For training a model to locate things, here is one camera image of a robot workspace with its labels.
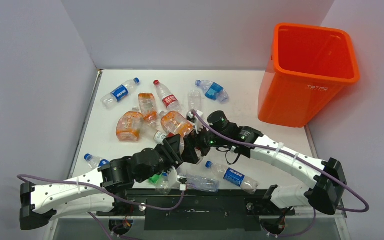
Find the clear bottle white cap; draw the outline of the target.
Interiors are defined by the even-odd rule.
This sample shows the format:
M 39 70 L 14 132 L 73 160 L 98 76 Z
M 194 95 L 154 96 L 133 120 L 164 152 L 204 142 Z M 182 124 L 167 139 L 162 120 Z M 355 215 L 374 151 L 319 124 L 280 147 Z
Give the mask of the clear bottle white cap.
M 202 110 L 202 96 L 198 90 L 191 90 L 187 95 L 188 99 L 188 110 Z

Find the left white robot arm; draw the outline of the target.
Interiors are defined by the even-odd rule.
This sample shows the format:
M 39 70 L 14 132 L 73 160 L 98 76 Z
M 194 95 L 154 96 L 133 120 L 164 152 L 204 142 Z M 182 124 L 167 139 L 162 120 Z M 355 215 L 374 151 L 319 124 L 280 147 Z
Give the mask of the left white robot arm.
M 112 211 L 118 216 L 124 215 L 133 204 L 124 196 L 127 190 L 154 175 L 173 173 L 183 163 L 181 143 L 179 134 L 170 135 L 155 148 L 111 160 L 78 177 L 67 180 L 37 177 L 43 185 L 31 182 L 31 175 L 18 175 L 23 182 L 20 185 L 20 229 L 39 229 L 70 212 Z

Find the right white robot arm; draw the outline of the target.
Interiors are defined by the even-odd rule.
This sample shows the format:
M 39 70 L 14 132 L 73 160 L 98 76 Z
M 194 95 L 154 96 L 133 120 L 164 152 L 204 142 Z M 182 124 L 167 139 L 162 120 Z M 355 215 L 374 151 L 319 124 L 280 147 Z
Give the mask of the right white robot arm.
M 221 110 L 211 113 L 207 121 L 198 110 L 189 111 L 186 118 L 194 123 L 194 130 L 184 140 L 194 152 L 206 156 L 211 149 L 226 149 L 269 164 L 302 182 L 302 185 L 271 186 L 262 201 L 267 213 L 276 214 L 295 206 L 310 206 L 326 215 L 342 210 L 340 202 L 347 181 L 339 160 L 301 154 L 252 127 L 230 122 Z

